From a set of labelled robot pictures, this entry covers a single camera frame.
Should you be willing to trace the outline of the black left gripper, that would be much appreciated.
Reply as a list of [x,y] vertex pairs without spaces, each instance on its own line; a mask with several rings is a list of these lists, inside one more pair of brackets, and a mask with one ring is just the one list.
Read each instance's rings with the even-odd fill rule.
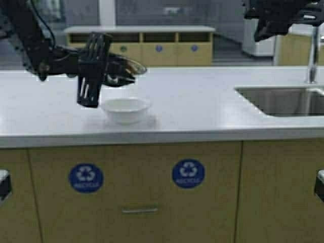
[[[109,56],[112,36],[106,33],[91,32],[85,47],[85,63],[104,66]],[[24,51],[24,69],[45,81],[48,76],[65,74],[69,78],[78,76],[79,55],[81,48],[55,46],[50,50],[47,60],[32,63],[27,52]],[[78,76],[77,79],[77,104],[86,108],[98,108],[101,90],[101,79],[89,76]]]

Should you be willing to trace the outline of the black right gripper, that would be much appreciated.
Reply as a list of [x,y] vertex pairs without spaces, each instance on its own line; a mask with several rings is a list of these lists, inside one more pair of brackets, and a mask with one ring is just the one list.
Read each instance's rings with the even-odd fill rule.
[[294,24],[323,24],[323,1],[242,1],[244,18],[258,20],[256,42],[287,35]]

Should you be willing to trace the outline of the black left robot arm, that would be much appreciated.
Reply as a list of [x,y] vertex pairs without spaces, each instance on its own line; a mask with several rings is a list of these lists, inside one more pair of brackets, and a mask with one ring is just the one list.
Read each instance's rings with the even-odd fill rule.
[[92,32],[81,49],[59,46],[44,35],[34,5],[28,1],[1,1],[1,31],[21,56],[26,71],[41,81],[62,74],[77,77],[77,103],[98,107],[107,76],[109,35]]

